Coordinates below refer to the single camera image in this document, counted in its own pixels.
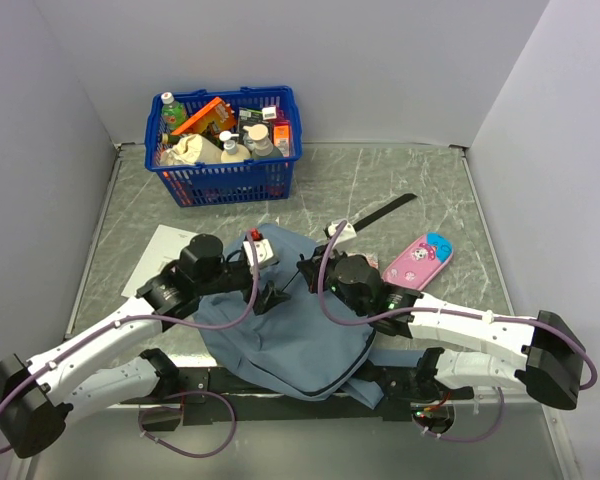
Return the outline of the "blue student backpack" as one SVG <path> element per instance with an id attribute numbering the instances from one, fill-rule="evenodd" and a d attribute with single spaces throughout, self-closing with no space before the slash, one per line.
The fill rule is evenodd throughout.
<path id="1" fill-rule="evenodd" d="M 277 378 L 309 393 L 348 379 L 365 361 L 396 367 L 417 363 L 418 351 L 374 347 L 374 330 L 354 325 L 355 314 L 332 294 L 325 297 L 327 308 L 347 324 L 324 316 L 316 295 L 294 275 L 299 255 L 311 254 L 316 241 L 275 224 L 258 229 L 279 258 L 261 272 L 260 281 L 286 284 L 291 298 L 263 315 L 241 319 L 247 303 L 239 292 L 204 297 L 193 319 L 203 325 L 201 336 L 219 364 L 250 383 Z"/>

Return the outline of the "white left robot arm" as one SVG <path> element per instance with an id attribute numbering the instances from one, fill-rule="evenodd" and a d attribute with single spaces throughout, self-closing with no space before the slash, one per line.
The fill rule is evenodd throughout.
<path id="1" fill-rule="evenodd" d="M 149 350 L 118 368 L 107 363 L 132 346 L 188 325 L 200 301 L 241 292 L 247 314 L 259 301 L 269 305 L 273 287 L 259 288 L 260 272 L 277 259 L 257 229 L 248 231 L 239 256 L 224 255 L 219 238 L 194 236 L 179 257 L 148 279 L 121 307 L 72 339 L 22 360 L 0 361 L 0 432 L 4 452 L 21 459 L 52 445 L 66 427 L 93 412 L 128 399 L 172 398 L 179 371 L 166 354 Z"/>

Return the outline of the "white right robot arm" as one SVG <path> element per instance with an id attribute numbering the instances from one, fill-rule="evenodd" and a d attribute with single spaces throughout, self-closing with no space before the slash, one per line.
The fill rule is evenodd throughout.
<path id="1" fill-rule="evenodd" d="M 437 343 L 416 375 L 428 398 L 489 386 L 523 390 L 555 409 L 577 406 L 585 348 L 554 312 L 513 317 L 451 304 L 384 281 L 361 255 L 328 256 L 322 248 L 296 267 L 332 322 Z"/>

